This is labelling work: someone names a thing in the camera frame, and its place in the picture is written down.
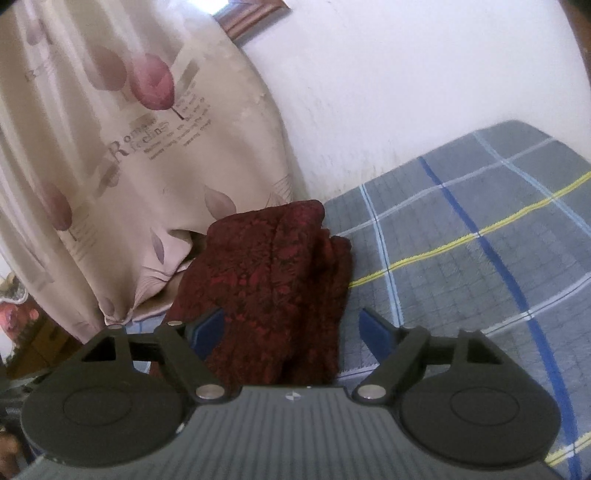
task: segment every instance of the metal screw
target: metal screw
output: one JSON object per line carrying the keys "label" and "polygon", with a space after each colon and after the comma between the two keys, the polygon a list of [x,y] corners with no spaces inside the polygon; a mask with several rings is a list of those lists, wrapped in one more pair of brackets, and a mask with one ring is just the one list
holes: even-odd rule
{"label": "metal screw", "polygon": [[357,394],[366,400],[379,400],[385,397],[386,393],[386,389],[380,385],[364,385],[357,390]]}
{"label": "metal screw", "polygon": [[224,396],[226,390],[221,385],[207,384],[199,387],[195,393],[203,400],[217,400]]}

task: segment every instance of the white wall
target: white wall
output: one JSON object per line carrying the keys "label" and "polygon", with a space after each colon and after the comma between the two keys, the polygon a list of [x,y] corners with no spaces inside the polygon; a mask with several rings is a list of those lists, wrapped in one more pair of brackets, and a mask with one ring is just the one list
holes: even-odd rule
{"label": "white wall", "polygon": [[281,111],[300,197],[512,118],[591,158],[589,83],[557,0],[286,1],[243,50]]}

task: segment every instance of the bed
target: bed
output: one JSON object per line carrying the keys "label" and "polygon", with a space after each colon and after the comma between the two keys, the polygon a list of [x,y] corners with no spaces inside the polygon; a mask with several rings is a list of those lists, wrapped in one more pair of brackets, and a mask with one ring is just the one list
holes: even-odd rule
{"label": "bed", "polygon": [[353,245],[338,383],[376,367],[360,308],[434,335],[481,330],[558,402],[548,464],[591,474],[591,165],[511,121],[473,132],[326,203]]}

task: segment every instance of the gray ribbed surface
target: gray ribbed surface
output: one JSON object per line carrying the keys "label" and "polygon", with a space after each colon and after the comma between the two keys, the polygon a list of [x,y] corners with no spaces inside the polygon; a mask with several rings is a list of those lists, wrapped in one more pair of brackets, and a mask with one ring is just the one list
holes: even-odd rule
{"label": "gray ribbed surface", "polygon": [[[295,391],[301,397],[290,401]],[[381,408],[340,388],[247,387],[233,402],[197,409],[183,432],[143,460],[77,469],[39,460],[22,480],[556,480],[543,463],[472,472],[415,447]]]}

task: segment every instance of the blue stripe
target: blue stripe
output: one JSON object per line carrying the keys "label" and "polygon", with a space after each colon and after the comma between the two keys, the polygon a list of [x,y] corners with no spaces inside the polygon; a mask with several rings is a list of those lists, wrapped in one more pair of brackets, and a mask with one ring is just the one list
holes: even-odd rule
{"label": "blue stripe", "polygon": [[402,315],[402,305],[400,303],[400,298],[398,298],[398,290],[396,288],[396,282],[394,281],[394,275],[390,270],[388,270],[390,260],[388,255],[388,249],[386,248],[386,240],[384,237],[384,233],[382,232],[382,227],[379,224],[374,204],[371,201],[371,198],[369,197],[367,190],[365,189],[365,185],[362,184],[359,187],[359,190],[361,191],[361,196],[365,201],[365,206],[367,207],[369,215],[373,219],[374,233],[378,247],[379,259],[382,262],[382,268],[387,272],[384,278],[386,279],[386,290],[388,292],[388,301],[390,303],[390,313],[392,314],[392,322],[394,323],[394,325],[400,327],[404,323],[404,316]]}
{"label": "blue stripe", "polygon": [[[441,180],[431,169],[429,164],[427,164],[427,161],[423,157],[419,157],[419,162],[421,163],[423,169],[425,170],[425,173],[427,173],[427,175],[429,176],[429,178],[431,178],[433,183],[435,183],[436,185],[441,185],[441,191],[444,197],[446,198],[450,206],[454,209],[454,211],[462,219],[468,230],[470,230],[471,233],[478,233],[478,227],[470,218],[467,211],[465,211],[462,208],[462,206],[458,203],[458,201],[450,192],[450,190],[443,184],[443,182],[441,182]],[[484,250],[484,253],[488,257],[489,261],[493,264],[493,266],[505,282],[507,289],[511,293],[511,296],[513,297],[520,311],[529,311],[530,306],[527,302],[527,299],[525,298],[523,291],[517,283],[517,280],[509,271],[509,269],[507,268],[499,254],[492,247],[491,243],[488,241],[487,238],[480,235],[478,235],[477,240],[480,244],[480,247]],[[531,317],[531,320],[527,322],[527,325],[530,329],[531,337],[533,338],[535,345],[540,353],[540,357],[542,359],[542,363],[544,364],[544,368],[548,373],[550,383],[552,383],[554,396],[556,398],[556,401],[558,402],[558,407],[560,408],[560,413],[562,415],[562,428],[567,443],[575,443],[579,434],[577,432],[577,424],[576,419],[574,417],[573,405],[570,401],[569,391],[567,390],[566,384],[564,383],[564,378],[560,373],[558,363],[556,362],[556,358],[554,357],[554,352],[552,351],[552,348],[550,347],[548,339],[546,338],[540,324],[533,316]],[[578,455],[573,455],[571,458],[569,458],[569,471],[571,480],[581,479],[582,470]]]}

